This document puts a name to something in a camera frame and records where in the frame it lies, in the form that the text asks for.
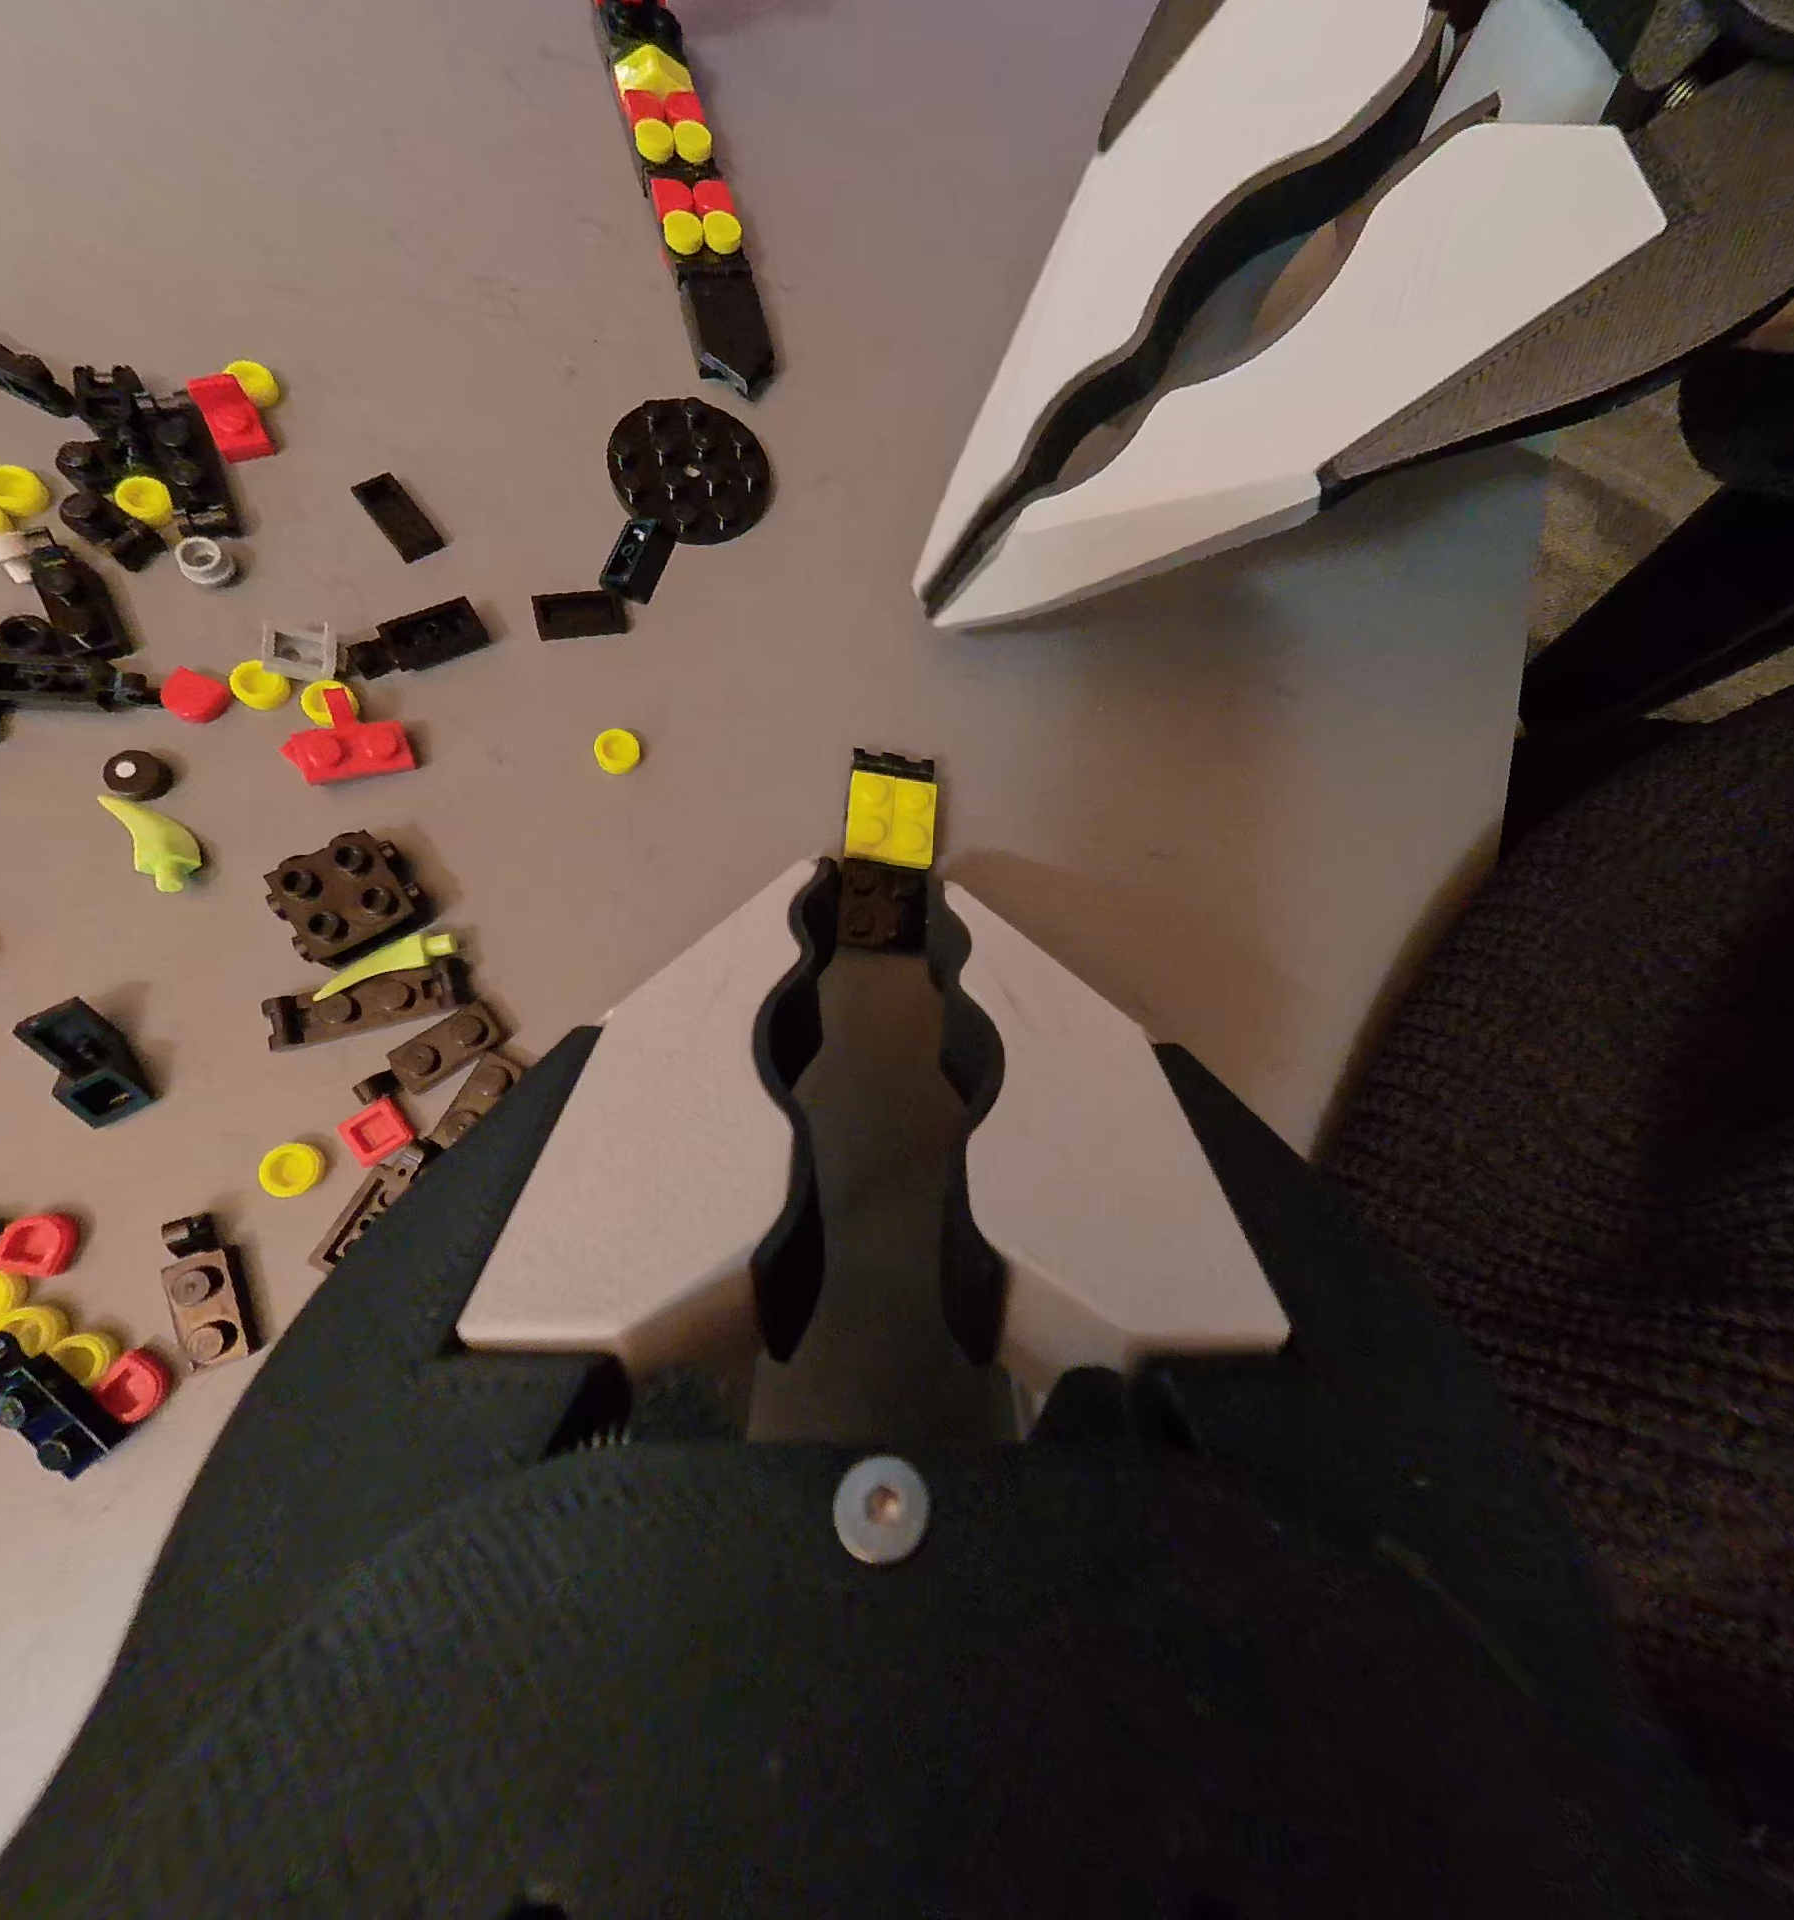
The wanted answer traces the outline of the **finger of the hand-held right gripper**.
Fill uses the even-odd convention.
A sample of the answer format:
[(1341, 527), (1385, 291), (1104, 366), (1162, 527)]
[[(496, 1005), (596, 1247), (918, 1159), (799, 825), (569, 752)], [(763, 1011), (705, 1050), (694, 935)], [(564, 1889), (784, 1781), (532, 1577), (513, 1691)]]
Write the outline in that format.
[(916, 563), (959, 612), (1079, 444), (1148, 399), (1218, 287), (1424, 135), (1449, 6), (1156, 4)]
[(1449, 131), (1369, 206), (1309, 303), (1265, 345), (1158, 396), (1097, 470), (1003, 518), (933, 625), (993, 625), (1283, 531), (1322, 471), (1665, 228), (1624, 131)]

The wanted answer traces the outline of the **black red yellow lego assembly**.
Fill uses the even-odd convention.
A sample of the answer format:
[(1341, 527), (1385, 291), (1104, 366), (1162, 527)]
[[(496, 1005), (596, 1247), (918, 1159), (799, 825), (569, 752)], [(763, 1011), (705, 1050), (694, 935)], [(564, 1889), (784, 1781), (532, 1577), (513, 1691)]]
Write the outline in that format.
[(591, 19), (695, 371), (759, 396), (776, 371), (774, 337), (683, 25), (661, 2), (596, 2)]

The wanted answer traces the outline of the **dark lego plate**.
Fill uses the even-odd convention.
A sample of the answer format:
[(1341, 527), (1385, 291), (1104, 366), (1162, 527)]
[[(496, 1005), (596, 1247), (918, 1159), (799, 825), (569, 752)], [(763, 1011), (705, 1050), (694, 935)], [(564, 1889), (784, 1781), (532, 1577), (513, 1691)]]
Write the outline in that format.
[[(849, 769), (854, 766), (865, 766), (892, 777), (938, 782), (931, 758), (855, 747), (849, 755)], [(890, 862), (846, 857), (839, 852), (837, 940), (843, 945), (863, 950), (920, 950), (925, 937), (925, 873), (929, 868), (918, 872)]]

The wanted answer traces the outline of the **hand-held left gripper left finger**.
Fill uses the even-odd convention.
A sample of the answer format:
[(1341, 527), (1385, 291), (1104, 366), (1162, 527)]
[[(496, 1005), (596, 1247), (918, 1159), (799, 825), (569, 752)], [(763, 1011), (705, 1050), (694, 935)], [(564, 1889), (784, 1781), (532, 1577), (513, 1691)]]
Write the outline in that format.
[(476, 1352), (694, 1371), (747, 1413), (824, 1273), (796, 1084), (822, 1043), (841, 873), (793, 860), (610, 1007), (455, 1321)]

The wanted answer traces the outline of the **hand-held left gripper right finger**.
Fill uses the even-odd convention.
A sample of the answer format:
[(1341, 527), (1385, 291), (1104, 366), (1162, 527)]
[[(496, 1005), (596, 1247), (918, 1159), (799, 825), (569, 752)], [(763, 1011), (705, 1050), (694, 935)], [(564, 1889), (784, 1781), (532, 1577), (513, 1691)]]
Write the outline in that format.
[(931, 883), (925, 958), (959, 1104), (939, 1310), (1010, 1425), (1076, 1369), (1280, 1354), (1290, 1314), (1150, 1033), (959, 881)]

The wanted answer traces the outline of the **black round lego plate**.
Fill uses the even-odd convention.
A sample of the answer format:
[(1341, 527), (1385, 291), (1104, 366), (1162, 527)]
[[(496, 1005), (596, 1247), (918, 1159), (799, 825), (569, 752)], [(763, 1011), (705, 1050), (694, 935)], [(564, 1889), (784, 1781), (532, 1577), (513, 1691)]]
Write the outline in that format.
[(683, 546), (746, 536), (774, 497), (756, 429), (698, 396), (634, 403), (610, 427), (604, 466), (624, 513), (658, 524)]

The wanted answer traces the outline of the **pile of lego pieces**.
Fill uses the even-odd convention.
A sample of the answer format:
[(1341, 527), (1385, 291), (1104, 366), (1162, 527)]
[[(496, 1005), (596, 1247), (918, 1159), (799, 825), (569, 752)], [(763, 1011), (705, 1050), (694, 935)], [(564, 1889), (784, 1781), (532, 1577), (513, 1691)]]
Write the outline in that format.
[[(229, 363), (160, 396), (127, 366), (79, 366), (64, 385), (43, 359), (0, 342), (0, 391), (88, 432), (59, 444), (55, 457), (68, 481), (62, 524), (72, 538), (130, 571), (170, 555), (199, 587), (238, 580), (238, 558), (223, 546), (244, 530), (227, 464), (275, 448), (267, 411), (278, 385), (258, 361)], [(156, 684), (127, 664), (135, 640), (102, 573), (39, 524), (50, 505), (39, 471), (0, 464), (0, 571), (37, 599), (37, 612), (0, 620), (0, 744), (11, 713), (23, 709), (125, 718), (162, 709), (202, 725), (231, 705), (299, 701), (308, 728), (286, 735), (281, 755), (310, 786), (403, 774), (415, 769), (410, 734), (394, 718), (364, 712), (340, 669), (352, 664), (367, 679), (410, 674), (489, 640), (459, 596), (384, 622), (357, 645), (330, 629), (269, 628), (261, 653), (226, 678), (183, 668)], [(673, 541), (660, 524), (627, 518), (596, 587), (534, 599), (539, 636), (620, 633), (627, 608), (650, 597)], [(501, 1043), (501, 1023), (471, 991), (451, 937), (429, 932), (429, 898), (381, 833), (333, 831), (323, 845), (281, 860), (261, 883), (267, 911), (286, 924), (299, 958), (330, 970), (320, 987), (261, 1003), (269, 1048), (444, 1015), (435, 1038), (403, 1043), (392, 1067), (357, 1087), (357, 1111), (337, 1126), (357, 1164), (420, 1171), (441, 1139), (414, 1135), (398, 1095), (461, 1066), (486, 1073), (483, 1055)], [(162, 1355), (79, 1325), (36, 1294), (78, 1259), (79, 1246), (73, 1214), (0, 1220), (0, 1427), (62, 1480), (110, 1458), (170, 1392)]]

